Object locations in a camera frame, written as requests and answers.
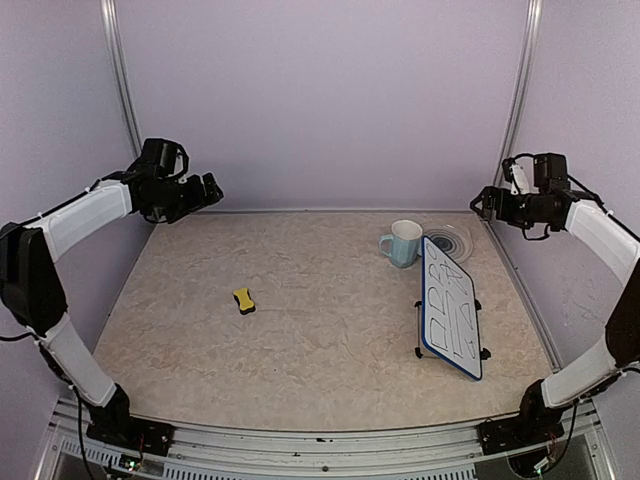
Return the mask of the yellow whiteboard eraser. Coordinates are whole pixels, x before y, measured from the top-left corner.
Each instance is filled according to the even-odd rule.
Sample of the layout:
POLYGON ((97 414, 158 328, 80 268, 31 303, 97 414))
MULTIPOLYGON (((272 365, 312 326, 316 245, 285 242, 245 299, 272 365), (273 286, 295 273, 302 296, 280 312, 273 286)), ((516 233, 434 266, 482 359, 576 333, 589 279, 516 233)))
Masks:
POLYGON ((236 289, 233 292, 233 298, 241 315, 247 315, 256 311, 256 304, 251 298, 250 290, 247 287, 236 289))

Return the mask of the blue-framed whiteboard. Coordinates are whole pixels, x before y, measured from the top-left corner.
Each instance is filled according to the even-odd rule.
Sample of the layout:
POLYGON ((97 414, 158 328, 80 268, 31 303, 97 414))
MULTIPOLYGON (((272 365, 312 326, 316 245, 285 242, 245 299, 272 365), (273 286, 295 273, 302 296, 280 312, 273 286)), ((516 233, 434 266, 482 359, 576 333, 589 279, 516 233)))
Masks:
POLYGON ((482 306, 474 282, 428 236, 421 239, 421 299, 415 307, 416 357, 431 355, 480 381, 483 362, 491 353, 481 346, 478 312, 482 306))

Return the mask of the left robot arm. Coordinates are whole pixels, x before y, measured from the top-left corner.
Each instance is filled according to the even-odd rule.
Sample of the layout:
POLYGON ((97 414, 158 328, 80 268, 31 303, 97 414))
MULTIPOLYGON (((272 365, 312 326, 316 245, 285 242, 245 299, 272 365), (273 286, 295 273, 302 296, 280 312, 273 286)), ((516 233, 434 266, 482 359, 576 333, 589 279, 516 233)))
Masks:
POLYGON ((117 172, 52 211, 1 229, 1 301, 51 368, 90 411, 97 437, 121 445, 140 434, 121 386, 99 366, 73 326, 57 261, 93 233, 132 213, 172 224, 219 202, 214 176, 158 179, 117 172))

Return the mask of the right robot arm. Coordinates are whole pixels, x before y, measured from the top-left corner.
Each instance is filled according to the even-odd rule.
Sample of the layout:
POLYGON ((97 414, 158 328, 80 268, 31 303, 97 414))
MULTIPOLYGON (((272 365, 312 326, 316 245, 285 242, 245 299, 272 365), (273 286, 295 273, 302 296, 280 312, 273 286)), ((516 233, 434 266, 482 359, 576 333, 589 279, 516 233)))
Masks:
POLYGON ((604 211, 591 191, 513 194, 487 186, 470 209, 483 220, 496 218, 522 231, 537 223, 546 231, 566 231, 596 254, 623 287, 601 338, 563 369, 531 384, 517 415, 489 424, 500 434, 531 444, 559 427, 564 411, 605 390, 639 362, 639 238, 604 211))

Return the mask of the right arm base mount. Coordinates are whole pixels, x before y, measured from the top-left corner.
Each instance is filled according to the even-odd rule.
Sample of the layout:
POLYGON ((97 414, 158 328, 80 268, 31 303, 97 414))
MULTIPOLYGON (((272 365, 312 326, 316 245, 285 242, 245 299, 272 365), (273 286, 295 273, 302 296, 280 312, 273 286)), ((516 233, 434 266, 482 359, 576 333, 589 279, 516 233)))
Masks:
POLYGON ((561 422, 551 424, 524 424, 519 416, 485 420, 477 426, 484 455, 520 449, 562 437, 565 430, 561 422))

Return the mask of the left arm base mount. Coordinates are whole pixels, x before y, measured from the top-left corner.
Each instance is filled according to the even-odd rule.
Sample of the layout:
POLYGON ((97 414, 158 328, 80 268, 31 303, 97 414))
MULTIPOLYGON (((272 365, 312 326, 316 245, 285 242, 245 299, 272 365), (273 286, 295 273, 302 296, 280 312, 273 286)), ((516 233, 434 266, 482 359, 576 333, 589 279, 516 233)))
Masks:
POLYGON ((131 418, 125 433, 117 433, 114 428, 96 423, 87 428, 90 439, 162 457, 168 455, 174 433, 175 427, 171 424, 138 417, 131 418))

